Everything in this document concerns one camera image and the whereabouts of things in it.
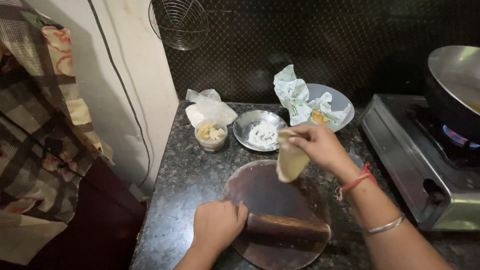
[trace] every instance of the black granite counter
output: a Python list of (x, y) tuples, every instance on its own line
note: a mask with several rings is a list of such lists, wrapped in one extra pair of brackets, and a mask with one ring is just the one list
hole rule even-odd
[[(155, 192), (147, 213), (143, 232), (132, 261), (133, 270), (169, 270), (183, 257), (193, 238), (195, 208), (206, 201), (219, 198), (225, 181), (242, 165), (254, 160), (277, 159), (278, 151), (255, 152), (243, 147), (233, 135), (231, 125), (224, 147), (219, 152), (206, 152), (197, 144), (194, 128), (185, 114), (190, 102), (181, 101), (173, 122), (165, 153), (158, 172)], [(238, 114), (249, 110), (268, 110), (289, 122), (288, 112), (279, 105), (229, 103)], [(357, 130), (362, 110), (355, 110), (355, 118), (337, 132), (342, 145), (371, 164), (370, 170), (378, 185), (396, 203), (397, 192), (391, 179), (381, 174)], [(358, 227), (349, 213), (347, 202), (334, 198), (336, 181), (332, 174), (309, 164), (302, 172), (306, 177), (316, 177), (318, 186), (330, 205), (333, 228), (357, 231)], [(466, 235), (431, 233), (427, 239), (445, 259), (458, 269), (477, 269), (480, 265), (478, 241)], [(367, 247), (362, 241), (332, 240), (322, 254), (306, 269), (371, 269)], [(217, 260), (213, 269), (256, 269), (228, 248)]]

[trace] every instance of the flour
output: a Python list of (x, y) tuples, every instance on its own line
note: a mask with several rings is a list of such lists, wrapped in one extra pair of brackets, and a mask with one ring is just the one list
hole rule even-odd
[(276, 144), (278, 139), (278, 130), (273, 124), (260, 121), (250, 130), (248, 141), (257, 147), (268, 147)]

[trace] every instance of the silver bangle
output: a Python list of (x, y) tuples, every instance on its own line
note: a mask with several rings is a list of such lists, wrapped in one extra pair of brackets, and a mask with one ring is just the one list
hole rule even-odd
[(403, 212), (400, 212), (400, 217), (398, 219), (394, 220), (393, 222), (391, 222), (387, 225), (384, 225), (382, 227), (373, 228), (373, 229), (365, 229), (365, 230), (369, 233), (381, 233), (381, 232), (388, 231), (390, 229), (393, 229), (393, 228), (397, 227), (400, 223), (402, 223), (402, 221), (404, 219), (405, 219), (405, 214)]

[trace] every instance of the round wooden board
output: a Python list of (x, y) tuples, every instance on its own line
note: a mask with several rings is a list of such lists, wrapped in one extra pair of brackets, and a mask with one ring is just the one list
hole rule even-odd
[[(312, 180), (279, 181), (276, 160), (258, 160), (239, 168), (225, 184), (222, 198), (243, 200), (250, 213), (330, 224), (326, 201)], [(296, 270), (313, 262), (326, 245), (303, 239), (271, 237), (243, 231), (232, 243), (247, 261), (265, 270)]]

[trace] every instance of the white wall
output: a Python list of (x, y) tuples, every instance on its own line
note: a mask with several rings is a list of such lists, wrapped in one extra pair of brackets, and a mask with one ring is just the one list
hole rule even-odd
[[(140, 185), (147, 172), (146, 151), (87, 0), (26, 1), (70, 29), (77, 84), (95, 130), (115, 151), (112, 169)], [(151, 171), (141, 190), (151, 194), (178, 99), (163, 45), (148, 21), (150, 0), (92, 2), (150, 148)]]

